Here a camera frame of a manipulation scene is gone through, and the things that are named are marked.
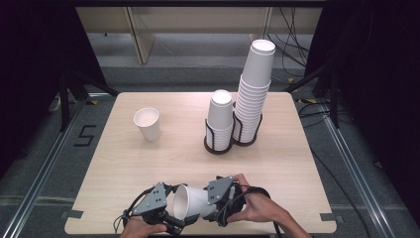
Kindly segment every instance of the hand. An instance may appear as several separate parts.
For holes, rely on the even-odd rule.
[[[240,174],[234,176],[234,180],[239,183],[242,192],[248,190],[250,184],[247,182],[244,175]],[[269,222],[273,221],[278,214],[287,213],[285,209],[261,193],[249,193],[245,196],[245,200],[247,201],[245,209],[228,217],[228,222],[240,220]]]
[[[248,190],[250,184],[244,175],[234,176],[239,183],[242,192]],[[288,237],[310,237],[309,234],[293,219],[290,213],[261,193],[249,193],[245,195],[247,202],[244,210],[228,217],[229,223],[248,220],[254,222],[270,222],[278,224]]]
[[[147,238],[152,234],[166,231],[166,226],[163,224],[149,225],[143,220],[141,216],[132,216],[124,227],[120,238]]]

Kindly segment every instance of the white cup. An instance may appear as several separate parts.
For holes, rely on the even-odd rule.
[[[267,40],[253,41],[242,73],[243,81],[253,87],[265,87],[271,79],[275,44]]]
[[[216,90],[210,100],[208,124],[216,130],[228,129],[233,123],[232,94]]]
[[[160,137],[158,111],[152,107],[139,110],[134,116],[134,123],[139,127],[146,140],[153,142]]]
[[[206,128],[206,138],[207,146],[215,151],[224,151],[226,150],[231,142],[232,130],[234,123],[226,130],[216,130],[208,125],[210,128]]]
[[[208,204],[208,191],[181,184],[173,197],[173,216],[183,220],[185,217],[200,214],[206,217],[216,210],[216,205]]]
[[[260,87],[251,86],[244,81],[242,75],[241,75],[241,80],[239,82],[239,87],[245,89],[246,91],[253,92],[253,93],[266,92],[266,91],[269,90],[270,85],[271,85],[271,80],[268,82],[268,84],[266,86],[260,86]]]

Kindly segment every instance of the forearm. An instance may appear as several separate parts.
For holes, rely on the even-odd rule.
[[[290,238],[303,238],[311,236],[294,220],[290,213],[284,209],[274,217],[273,220],[284,231],[284,234]]]

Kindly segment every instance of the wooden table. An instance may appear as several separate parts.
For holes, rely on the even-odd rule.
[[[105,126],[73,210],[69,234],[112,234],[115,218],[158,181],[204,187],[216,176],[243,173],[265,188],[310,233],[332,233],[335,221],[290,94],[271,92],[265,100],[258,138],[249,147],[234,145],[227,154],[204,148],[211,92],[121,93]],[[146,141],[133,122],[143,107],[160,113],[161,137]],[[170,211],[172,195],[168,197]],[[237,222],[219,227],[199,219],[182,234],[273,234],[272,223]]]

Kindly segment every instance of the metal rail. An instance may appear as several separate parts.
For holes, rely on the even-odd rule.
[[[320,110],[322,111],[329,110],[327,106],[323,104],[320,105],[320,108]],[[349,170],[353,182],[355,183],[355,186],[358,189],[359,194],[361,195],[362,201],[364,202],[380,237],[396,237],[385,213],[383,212],[382,208],[380,207],[379,203],[377,202],[376,198],[371,192],[370,187],[362,171],[360,170],[358,163],[353,157],[352,152],[346,143],[346,140],[341,134],[340,129],[336,128],[336,126],[330,118],[326,118],[325,123],[327,124],[328,130],[330,131],[330,134],[333,137],[337,148],[339,149],[343,161],[346,164],[347,169]]]
[[[3,238],[18,237],[21,233],[84,104],[84,100],[76,102],[74,109],[71,112],[70,121],[68,122],[67,127],[62,132],[59,132],[50,153],[43,163],[43,166],[7,226],[6,231],[3,234]]]

